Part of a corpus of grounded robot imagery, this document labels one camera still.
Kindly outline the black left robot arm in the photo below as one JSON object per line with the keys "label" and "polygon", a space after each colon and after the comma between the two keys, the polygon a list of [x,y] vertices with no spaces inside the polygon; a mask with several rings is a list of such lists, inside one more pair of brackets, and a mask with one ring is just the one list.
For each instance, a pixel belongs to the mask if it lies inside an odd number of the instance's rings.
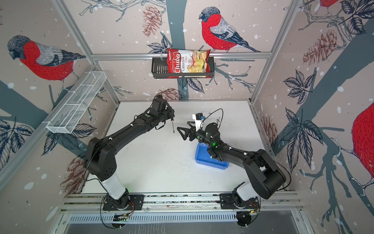
{"label": "black left robot arm", "polygon": [[173,108],[161,95],[157,95],[152,104],[143,113],[134,116],[133,121],[117,132],[98,139],[92,138],[88,144],[85,167],[94,175],[106,190],[105,198],[109,202],[108,210],[135,208],[129,191],[121,183],[116,170],[116,154],[140,135],[156,129],[160,123],[173,121]]}

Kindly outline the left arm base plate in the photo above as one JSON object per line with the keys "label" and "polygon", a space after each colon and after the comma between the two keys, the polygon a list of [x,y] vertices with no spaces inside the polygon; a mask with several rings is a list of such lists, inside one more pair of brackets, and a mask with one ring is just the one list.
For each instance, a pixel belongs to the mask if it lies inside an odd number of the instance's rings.
{"label": "left arm base plate", "polygon": [[106,194],[103,201],[103,211],[140,211],[142,210],[144,195],[124,195],[118,200]]}

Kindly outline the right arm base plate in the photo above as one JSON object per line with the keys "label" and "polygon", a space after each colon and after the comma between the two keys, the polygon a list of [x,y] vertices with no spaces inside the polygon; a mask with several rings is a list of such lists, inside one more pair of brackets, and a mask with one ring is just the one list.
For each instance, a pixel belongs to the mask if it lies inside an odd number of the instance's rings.
{"label": "right arm base plate", "polygon": [[242,200],[236,194],[230,193],[223,193],[219,195],[218,203],[221,206],[222,210],[230,210],[230,209],[254,209],[258,210],[260,208],[260,200],[255,197],[251,198],[247,201]]}

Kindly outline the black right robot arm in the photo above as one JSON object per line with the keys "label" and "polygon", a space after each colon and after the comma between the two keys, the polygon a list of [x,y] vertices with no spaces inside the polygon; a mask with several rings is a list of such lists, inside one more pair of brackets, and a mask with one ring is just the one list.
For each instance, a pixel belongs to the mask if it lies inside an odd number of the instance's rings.
{"label": "black right robot arm", "polygon": [[245,209],[248,206],[259,209],[255,199],[269,199],[286,182],[286,176],[280,164],[274,161],[267,151],[244,151],[224,143],[221,140],[218,125],[209,124],[204,130],[191,125],[190,128],[177,127],[183,140],[198,140],[207,146],[212,159],[228,162],[243,168],[249,179],[234,188],[232,194],[221,194],[222,209]]}

